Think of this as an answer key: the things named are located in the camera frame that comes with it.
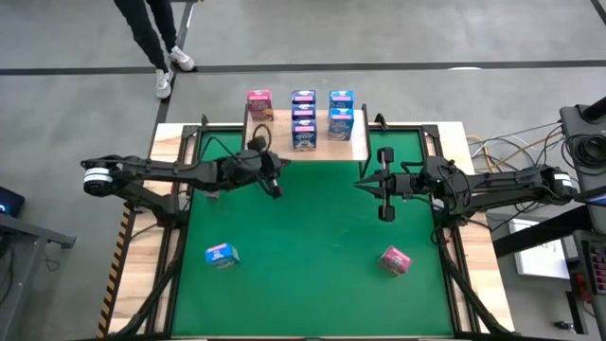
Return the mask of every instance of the person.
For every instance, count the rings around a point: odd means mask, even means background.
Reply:
[[[177,31],[174,27],[170,0],[145,1],[150,5],[153,19],[168,51],[169,60],[173,63],[178,63],[179,67],[184,71],[193,70],[195,64],[193,59],[185,54],[176,44]],[[164,52],[145,9],[145,2],[143,0],[114,0],[114,3],[116,3],[117,8],[131,27],[134,40],[156,68],[155,95],[160,99],[166,99],[170,96],[170,81],[172,80],[173,72],[165,63]]]

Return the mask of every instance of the yellow and black hazard tape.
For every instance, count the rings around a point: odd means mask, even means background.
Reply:
[[[117,233],[116,249],[114,258],[112,259],[112,267],[110,268],[109,278],[107,279],[107,287],[103,304],[101,305],[101,317],[98,322],[97,337],[101,338],[107,335],[116,304],[117,288],[119,286],[124,261],[128,250],[128,240],[131,238],[134,223],[133,213],[129,208],[124,207],[122,211],[122,220],[120,221],[120,229]]]

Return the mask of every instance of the black pants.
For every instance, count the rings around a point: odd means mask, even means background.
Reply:
[[[145,0],[151,8],[155,24],[160,30],[162,40],[170,52],[176,46],[177,32],[172,18],[172,7],[169,0]],[[160,47],[158,36],[153,30],[152,23],[145,9],[143,0],[114,0],[116,6],[126,18],[133,31],[134,40],[148,56],[156,68],[169,72],[164,62],[164,53]]]

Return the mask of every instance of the small carton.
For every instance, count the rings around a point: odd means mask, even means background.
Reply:
[[[272,92],[269,90],[248,90],[246,94],[248,113],[256,121],[274,120]]]
[[[329,139],[349,141],[353,129],[353,110],[330,109],[329,113]]]
[[[394,276],[408,271],[412,262],[408,256],[393,246],[389,246],[379,259],[379,265]]]
[[[315,104],[293,104],[293,120],[315,119]]]
[[[315,119],[293,121],[293,147],[296,152],[315,151],[318,129]]]
[[[206,262],[217,267],[217,269],[233,266],[240,262],[238,250],[227,242],[206,249],[205,257]]]
[[[293,91],[293,104],[315,104],[315,90]]]
[[[333,90],[329,92],[329,108],[353,109],[353,91]]]

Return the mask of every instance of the person's leg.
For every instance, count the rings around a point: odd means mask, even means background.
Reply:
[[[172,18],[172,6],[169,0],[146,0],[150,4],[155,25],[162,35],[162,40],[167,47],[168,53],[177,46],[177,30]]]
[[[167,47],[169,59],[178,63],[184,71],[191,71],[194,67],[194,61],[177,46],[177,32],[174,28],[174,19],[172,18],[172,7],[169,0],[146,0],[150,4],[151,12],[155,24],[160,30],[162,40]]]
[[[169,68],[164,62],[160,41],[153,30],[143,0],[114,0],[114,2],[131,27],[134,40],[148,56],[150,62],[157,69],[169,72]]]

